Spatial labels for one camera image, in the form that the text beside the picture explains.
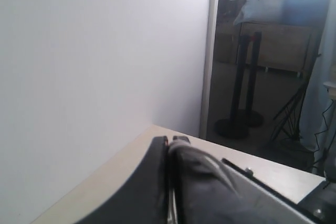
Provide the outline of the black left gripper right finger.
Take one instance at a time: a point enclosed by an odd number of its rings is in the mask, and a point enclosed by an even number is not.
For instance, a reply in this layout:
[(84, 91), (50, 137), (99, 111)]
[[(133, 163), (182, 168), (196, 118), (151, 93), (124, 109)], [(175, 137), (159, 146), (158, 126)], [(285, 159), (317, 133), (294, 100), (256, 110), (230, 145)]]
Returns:
[(171, 223), (322, 223), (322, 220), (226, 159), (169, 144)]

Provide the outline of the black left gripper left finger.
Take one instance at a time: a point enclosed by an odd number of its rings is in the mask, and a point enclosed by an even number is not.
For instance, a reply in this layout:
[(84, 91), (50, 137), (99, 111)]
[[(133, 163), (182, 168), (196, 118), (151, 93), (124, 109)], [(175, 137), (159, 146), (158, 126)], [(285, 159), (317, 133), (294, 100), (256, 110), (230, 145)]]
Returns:
[(168, 138), (154, 137), (127, 181), (100, 207), (78, 223), (167, 223)]

